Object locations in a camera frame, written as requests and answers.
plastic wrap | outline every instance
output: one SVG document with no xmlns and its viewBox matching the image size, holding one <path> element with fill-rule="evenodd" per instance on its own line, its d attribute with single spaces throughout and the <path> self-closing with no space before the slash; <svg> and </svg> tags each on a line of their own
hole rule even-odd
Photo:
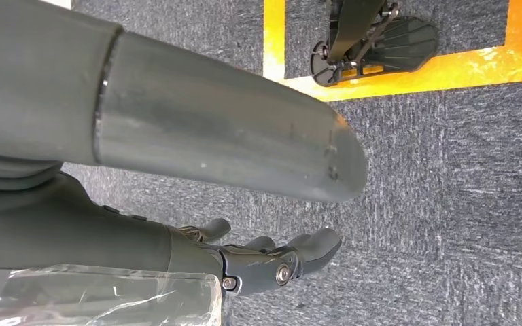
<svg viewBox="0 0 522 326">
<path fill-rule="evenodd" d="M 8 274 L 0 326 L 220 325 L 221 303 L 210 274 L 57 265 Z"/>
</svg>

floor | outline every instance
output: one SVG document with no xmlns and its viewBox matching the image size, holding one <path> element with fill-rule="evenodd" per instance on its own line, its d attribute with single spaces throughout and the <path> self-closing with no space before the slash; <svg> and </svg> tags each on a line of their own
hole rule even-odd
<svg viewBox="0 0 522 326">
<path fill-rule="evenodd" d="M 402 0 L 440 54 L 504 43 L 507 0 Z M 262 73 L 262 0 L 77 0 L 75 9 Z M 288 0 L 286 75 L 309 73 L 324 0 Z M 97 202 L 170 225 L 223 217 L 228 242 L 318 228 L 344 244 L 321 273 L 236 297 L 225 325 L 522 325 L 522 84 L 333 102 L 366 147 L 365 192 L 342 204 L 67 164 Z"/>
</svg>

black robotic foot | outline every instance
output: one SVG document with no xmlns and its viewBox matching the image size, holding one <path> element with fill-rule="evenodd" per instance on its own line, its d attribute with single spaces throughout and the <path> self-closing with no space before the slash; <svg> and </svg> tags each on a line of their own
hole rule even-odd
<svg viewBox="0 0 522 326">
<path fill-rule="evenodd" d="M 398 18 L 397 3 L 388 6 L 383 0 L 367 1 L 369 7 L 357 6 L 363 1 L 333 1 L 330 37 L 311 52 L 311 74 L 319 85 L 415 71 L 435 55 L 435 26 L 415 17 Z M 381 20 L 374 22 L 377 16 Z M 367 29 L 363 21 L 370 22 Z"/>
</svg>

yellow floor marking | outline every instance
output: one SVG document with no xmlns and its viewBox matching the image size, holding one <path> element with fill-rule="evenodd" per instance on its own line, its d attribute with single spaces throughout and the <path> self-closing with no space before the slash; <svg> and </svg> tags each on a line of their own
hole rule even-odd
<svg viewBox="0 0 522 326">
<path fill-rule="evenodd" d="M 509 0 L 503 46 L 437 56 L 414 73 L 365 77 L 329 88 L 311 76 L 285 79 L 285 1 L 264 0 L 264 6 L 264 76 L 322 101 L 522 82 L 522 0 Z M 309 64 L 309 51 L 303 60 Z"/>
<path fill-rule="evenodd" d="M 264 0 L 263 76 L 279 81 L 285 77 L 285 0 Z"/>
</svg>

bolt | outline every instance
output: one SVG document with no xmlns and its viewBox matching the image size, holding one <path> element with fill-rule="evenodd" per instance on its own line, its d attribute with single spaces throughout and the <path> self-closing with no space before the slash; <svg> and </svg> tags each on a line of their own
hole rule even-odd
<svg viewBox="0 0 522 326">
<path fill-rule="evenodd" d="M 320 49 L 317 50 L 319 52 L 319 55 L 321 56 L 322 60 L 327 60 L 327 56 L 329 55 L 329 49 L 327 46 L 322 46 Z"/>
<path fill-rule="evenodd" d="M 287 264 L 281 264 L 279 268 L 277 268 L 277 274 L 275 278 L 277 279 L 277 283 L 280 286 L 284 286 L 289 282 L 289 278 L 291 277 L 291 270 Z"/>
<path fill-rule="evenodd" d="M 233 291 L 237 287 L 237 280 L 233 277 L 223 278 L 223 289 L 227 291 Z"/>
</svg>

